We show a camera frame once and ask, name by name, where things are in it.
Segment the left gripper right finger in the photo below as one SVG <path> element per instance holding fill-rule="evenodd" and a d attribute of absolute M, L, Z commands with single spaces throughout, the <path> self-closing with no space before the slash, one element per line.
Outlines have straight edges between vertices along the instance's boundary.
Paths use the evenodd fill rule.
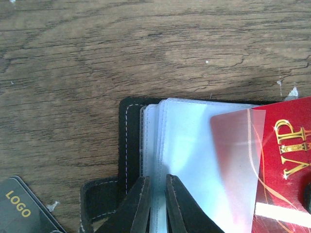
<path fill-rule="evenodd" d="M 222 233 L 175 176 L 166 175 L 167 230 L 169 233 Z"/>

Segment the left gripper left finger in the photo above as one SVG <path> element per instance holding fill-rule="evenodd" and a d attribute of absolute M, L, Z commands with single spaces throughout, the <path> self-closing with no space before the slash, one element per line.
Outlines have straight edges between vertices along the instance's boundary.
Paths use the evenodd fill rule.
<path fill-rule="evenodd" d="M 115 213 L 98 233 L 144 233 L 151 206 L 150 177 L 139 177 Z"/>

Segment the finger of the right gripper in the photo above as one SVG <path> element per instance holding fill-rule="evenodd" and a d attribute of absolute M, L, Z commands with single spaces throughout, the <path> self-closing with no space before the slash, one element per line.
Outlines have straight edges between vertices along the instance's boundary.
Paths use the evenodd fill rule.
<path fill-rule="evenodd" d="M 306 181 L 302 184 L 302 205 L 304 209 L 310 213 L 311 212 L 311 182 Z"/>

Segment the red VIP card 840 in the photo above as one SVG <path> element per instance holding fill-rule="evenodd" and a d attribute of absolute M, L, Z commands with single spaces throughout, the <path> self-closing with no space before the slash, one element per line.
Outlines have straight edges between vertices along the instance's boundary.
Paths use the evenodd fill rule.
<path fill-rule="evenodd" d="M 277 102 L 210 120 L 228 213 L 226 233 L 308 233 L 311 99 Z"/>

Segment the black card holder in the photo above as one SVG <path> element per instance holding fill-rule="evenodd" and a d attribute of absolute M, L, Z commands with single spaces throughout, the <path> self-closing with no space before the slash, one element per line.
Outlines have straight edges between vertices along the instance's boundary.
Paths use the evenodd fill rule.
<path fill-rule="evenodd" d="M 146 233 L 168 233 L 168 174 L 181 180 L 204 213 L 220 227 L 228 205 L 210 120 L 257 106 L 173 98 L 124 99 L 120 104 L 119 176 L 92 180 L 82 187 L 79 231 L 97 231 L 93 223 L 101 219 L 106 222 L 137 179 L 149 176 L 151 206 Z"/>

